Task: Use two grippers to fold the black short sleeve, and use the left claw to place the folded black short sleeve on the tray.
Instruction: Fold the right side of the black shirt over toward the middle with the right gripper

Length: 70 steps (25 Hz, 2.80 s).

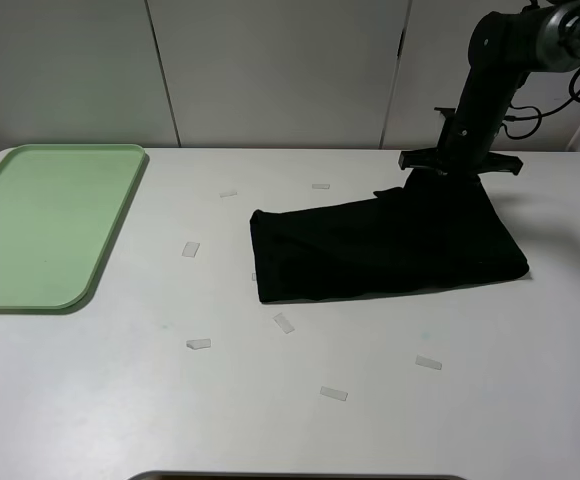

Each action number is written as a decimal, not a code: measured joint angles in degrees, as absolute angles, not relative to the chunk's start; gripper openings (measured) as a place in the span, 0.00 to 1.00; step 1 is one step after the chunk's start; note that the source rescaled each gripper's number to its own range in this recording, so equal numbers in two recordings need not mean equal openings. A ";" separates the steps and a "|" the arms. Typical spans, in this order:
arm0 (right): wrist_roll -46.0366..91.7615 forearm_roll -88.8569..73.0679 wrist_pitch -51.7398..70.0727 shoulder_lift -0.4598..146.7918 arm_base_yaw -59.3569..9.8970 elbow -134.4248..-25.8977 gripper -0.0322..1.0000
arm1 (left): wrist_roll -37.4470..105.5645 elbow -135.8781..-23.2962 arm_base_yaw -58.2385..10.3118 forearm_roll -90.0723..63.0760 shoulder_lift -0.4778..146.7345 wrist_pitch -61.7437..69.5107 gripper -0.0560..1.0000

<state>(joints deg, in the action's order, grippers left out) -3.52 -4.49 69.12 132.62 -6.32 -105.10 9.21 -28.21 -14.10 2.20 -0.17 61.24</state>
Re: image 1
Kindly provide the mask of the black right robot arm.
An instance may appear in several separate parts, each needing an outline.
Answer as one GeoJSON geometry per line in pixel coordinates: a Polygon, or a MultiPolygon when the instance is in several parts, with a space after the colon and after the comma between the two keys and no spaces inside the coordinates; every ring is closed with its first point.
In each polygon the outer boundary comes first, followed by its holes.
{"type": "Polygon", "coordinates": [[[517,175],[522,161],[490,148],[517,90],[534,72],[580,67],[580,1],[554,1],[517,14],[491,12],[473,31],[470,71],[457,109],[445,120],[437,146],[405,151],[399,166],[440,174],[517,175]]]}

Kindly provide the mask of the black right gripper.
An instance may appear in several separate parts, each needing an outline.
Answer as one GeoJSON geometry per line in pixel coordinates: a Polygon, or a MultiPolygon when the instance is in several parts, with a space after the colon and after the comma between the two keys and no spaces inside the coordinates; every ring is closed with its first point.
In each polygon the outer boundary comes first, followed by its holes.
{"type": "Polygon", "coordinates": [[[455,108],[436,107],[444,119],[437,145],[431,148],[402,151],[399,167],[423,169],[441,175],[478,176],[491,172],[518,175],[523,162],[517,156],[491,152],[504,114],[489,112],[483,119],[460,115],[455,108]]]}

